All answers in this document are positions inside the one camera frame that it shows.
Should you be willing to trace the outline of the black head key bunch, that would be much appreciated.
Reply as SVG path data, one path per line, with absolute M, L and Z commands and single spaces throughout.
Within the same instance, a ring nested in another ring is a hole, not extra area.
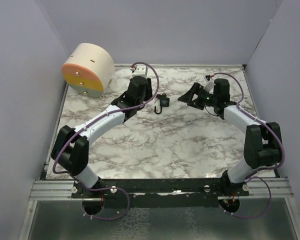
M 167 98 L 167 95 L 165 93 L 156 95 L 156 99 L 160 100 L 161 102 L 164 102 L 166 100 L 166 98 Z

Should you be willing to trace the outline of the black padlock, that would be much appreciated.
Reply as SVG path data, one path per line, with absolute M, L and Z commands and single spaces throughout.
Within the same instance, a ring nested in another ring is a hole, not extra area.
M 160 111 L 157 111 L 157 107 L 154 107 L 154 113 L 157 115 L 160 115 L 163 111 L 163 108 L 167 108 L 170 106 L 170 98 L 162 96 L 159 98 L 159 106 L 160 106 Z

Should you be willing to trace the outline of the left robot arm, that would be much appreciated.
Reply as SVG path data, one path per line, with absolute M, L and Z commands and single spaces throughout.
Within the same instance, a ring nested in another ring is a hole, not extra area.
M 127 90 L 99 115 L 76 126 L 63 126 L 52 148 L 51 158 L 83 184 L 87 196 L 96 197 L 101 190 L 100 177 L 89 167 L 89 149 L 99 137 L 125 123 L 153 96 L 150 78 L 134 76 Z

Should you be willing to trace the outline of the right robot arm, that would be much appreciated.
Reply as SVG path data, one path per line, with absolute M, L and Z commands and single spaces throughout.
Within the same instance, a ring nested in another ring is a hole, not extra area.
M 280 126 L 250 115 L 232 101 L 227 79 L 209 80 L 204 86 L 196 82 L 177 100 L 199 110 L 212 107 L 219 118 L 231 122 L 245 134 L 243 159 L 225 172 L 226 179 L 219 184 L 224 195 L 232 195 L 238 184 L 258 171 L 274 169 L 282 162 Z

